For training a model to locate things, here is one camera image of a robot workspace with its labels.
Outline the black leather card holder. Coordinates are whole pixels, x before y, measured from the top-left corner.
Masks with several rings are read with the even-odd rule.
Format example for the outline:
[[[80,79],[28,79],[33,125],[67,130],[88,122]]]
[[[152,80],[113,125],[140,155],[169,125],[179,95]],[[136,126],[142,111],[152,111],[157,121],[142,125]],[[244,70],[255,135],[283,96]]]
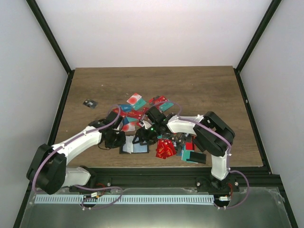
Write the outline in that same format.
[[[149,153],[149,145],[133,144],[134,136],[126,136],[125,144],[119,148],[120,154],[143,154]]]

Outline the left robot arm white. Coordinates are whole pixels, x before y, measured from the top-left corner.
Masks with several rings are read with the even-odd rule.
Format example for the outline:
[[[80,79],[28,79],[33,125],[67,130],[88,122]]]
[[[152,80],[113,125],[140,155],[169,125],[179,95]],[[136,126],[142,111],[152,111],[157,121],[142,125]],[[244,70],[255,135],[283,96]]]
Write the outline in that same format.
[[[105,119],[92,121],[61,143],[40,145],[26,174],[32,189],[40,188],[51,195],[62,187],[78,185],[87,192],[93,191],[97,186],[93,173],[86,167],[69,168],[68,164],[92,146],[104,143],[107,149],[112,149],[124,145],[122,126],[123,118],[111,111]]]

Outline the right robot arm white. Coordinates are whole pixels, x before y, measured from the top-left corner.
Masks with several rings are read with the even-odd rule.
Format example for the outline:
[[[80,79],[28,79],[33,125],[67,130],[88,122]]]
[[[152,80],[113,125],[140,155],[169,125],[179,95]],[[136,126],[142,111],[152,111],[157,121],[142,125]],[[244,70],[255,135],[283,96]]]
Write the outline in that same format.
[[[200,153],[190,154],[189,161],[203,162],[204,151],[211,154],[210,185],[216,191],[223,191],[228,186],[228,156],[235,138],[235,132],[214,112],[204,115],[180,116],[165,115],[158,108],[151,107],[145,112],[147,120],[140,120],[140,128],[136,131],[133,144],[155,144],[158,136],[165,133],[186,133],[193,135],[193,142]]]

